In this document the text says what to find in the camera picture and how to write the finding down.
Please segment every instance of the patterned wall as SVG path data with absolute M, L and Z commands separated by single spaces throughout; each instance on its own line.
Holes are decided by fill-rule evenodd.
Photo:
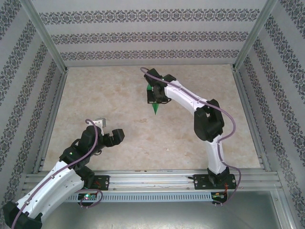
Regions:
M 234 63 L 266 0 L 34 0 L 67 66 Z
M 278 1 L 240 69 L 269 163 L 305 228 L 305 4 Z
M 0 0 L 0 228 L 44 137 L 62 73 L 18 0 Z

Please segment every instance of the marble floor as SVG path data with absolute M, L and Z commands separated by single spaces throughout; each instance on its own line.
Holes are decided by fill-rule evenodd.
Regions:
M 235 119 L 237 131 L 223 141 L 228 164 L 260 167 L 230 65 L 159 65 L 182 85 L 205 99 L 216 99 Z M 119 146 L 104 148 L 87 165 L 92 170 L 207 168 L 203 142 L 193 130 L 193 116 L 177 102 L 147 104 L 147 82 L 140 66 L 70 68 L 43 170 L 50 170 L 64 149 L 81 137 L 85 119 L 106 118 L 105 133 L 122 128 Z M 224 134 L 232 124 L 224 117 Z

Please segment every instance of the cable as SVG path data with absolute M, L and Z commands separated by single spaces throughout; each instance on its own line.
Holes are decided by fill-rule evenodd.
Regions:
M 237 182 L 237 184 L 236 184 L 236 188 L 234 189 L 234 191 L 233 191 L 232 195 L 230 196 L 230 198 L 227 199 L 227 201 L 223 203 L 223 205 L 227 204 L 228 201 L 229 201 L 229 200 L 234 196 L 234 194 L 236 193 L 236 191 L 237 191 L 237 189 L 238 189 L 238 187 L 239 187 L 239 184 L 240 184 L 240 182 L 241 182 L 241 180 L 242 180 L 242 172 L 240 171 L 240 169 L 237 168 L 237 167 L 234 167 L 234 166 L 230 166 L 230 165 L 228 165 L 227 163 L 225 163 L 224 160 L 223 160 L 223 158 L 221 157 L 221 154 L 220 154 L 220 145 L 219 145 L 220 142 L 223 141 L 223 140 L 225 140 L 225 139 L 227 139 L 227 138 L 229 138 L 229 137 L 231 137 L 231 136 L 235 133 L 235 131 L 236 131 L 236 123 L 235 123 L 233 117 L 232 117 L 229 113 L 227 113 L 225 110 L 221 109 L 220 107 L 214 106 L 214 105 L 208 104 L 208 103 L 206 103 L 206 102 L 204 102 L 204 101 L 202 101 L 202 100 L 199 100 L 198 98 L 196 98 L 195 96 L 193 96 L 191 93 L 189 93 L 189 92 L 188 92 L 187 90 L 185 90 L 184 88 L 180 88 L 179 86 L 177 86 L 177 85 L 175 85 L 175 84 L 173 84 L 173 83 L 171 83 L 171 82 L 168 82 L 168 81 L 163 80 L 163 79 L 159 79 L 158 77 L 155 77 L 155 76 L 153 76 L 153 75 L 147 73 L 147 71 L 149 71 L 148 68 L 141 67 L 140 70 L 141 70 L 145 75 L 147 75 L 147 76 L 149 76 L 149 77 L 151 77 L 151 78 L 153 78 L 153 79 L 155 79 L 155 80 L 157 80 L 157 81 L 166 83 L 166 84 L 168 84 L 168 85 L 170 85 L 170 86 L 173 86 L 173 87 L 175 87 L 175 88 L 177 88 L 177 89 L 183 91 L 183 92 L 186 93 L 189 97 L 191 97 L 192 99 L 196 100 L 197 102 L 199 102 L 199 103 L 201 103 L 201 104 L 204 104 L 204 105 L 206 105 L 206 106 L 208 106 L 208 107 L 214 108 L 214 109 L 216 109 L 216 110 L 218 110 L 218 111 L 224 113 L 224 114 L 225 114 L 226 116 L 228 116 L 228 118 L 231 120 L 231 122 L 232 122 L 232 124 L 233 124 L 233 130 L 232 130 L 232 132 L 229 133 L 228 135 L 222 137 L 221 139 L 219 139 L 219 140 L 217 141 L 217 151 L 218 151 L 218 156 L 219 156 L 219 158 L 220 158 L 220 161 L 221 161 L 222 164 L 224 164 L 225 166 L 237 170 L 237 171 L 238 171 L 238 174 L 239 174 L 239 178 L 238 178 L 238 182 Z
M 85 200 L 83 198 L 83 199 L 81 199 L 81 202 L 80 202 L 81 208 L 92 208 L 92 207 L 96 206 L 97 204 L 99 204 L 101 202 L 101 200 L 103 199 L 103 193 L 99 189 L 86 189 L 86 190 L 83 189 L 83 190 L 78 190 L 76 193 L 80 193 L 80 192 L 84 192 L 84 191 L 97 191 L 101 194 L 101 198 L 98 201 L 96 201 L 94 204 L 91 204 L 90 206 L 82 205 L 82 202 Z
M 53 173 L 51 176 L 49 176 L 41 185 L 38 186 L 37 189 L 35 189 L 35 191 L 32 193 L 32 195 L 30 195 L 30 197 L 27 199 L 27 201 L 24 202 L 24 205 L 21 207 L 21 209 L 19 210 L 18 214 L 16 215 L 13 224 L 11 226 L 11 229 L 14 229 L 17 223 L 17 220 L 19 218 L 19 216 L 21 215 L 21 213 L 23 212 L 23 210 L 25 209 L 25 207 L 30 203 L 30 201 L 32 200 L 32 198 L 36 195 L 36 193 L 46 184 L 48 183 L 51 179 L 53 179 L 57 174 L 59 174 L 61 171 L 65 170 L 66 168 L 73 166 L 77 163 L 79 163 L 80 161 L 82 161 L 83 159 L 85 159 L 87 156 L 89 156 L 92 151 L 94 150 L 94 148 L 96 147 L 97 144 L 97 137 L 98 137 L 98 132 L 97 132 L 97 128 L 95 123 L 90 120 L 90 119 L 86 119 L 85 122 L 88 124 L 89 122 L 92 123 L 93 127 L 94 127 L 94 131 L 95 131 L 95 140 L 93 143 L 92 148 L 88 151 L 88 153 L 86 153 L 84 156 L 82 156 L 80 159 L 66 165 L 65 167 L 59 169 L 58 171 L 56 171 L 55 173 Z

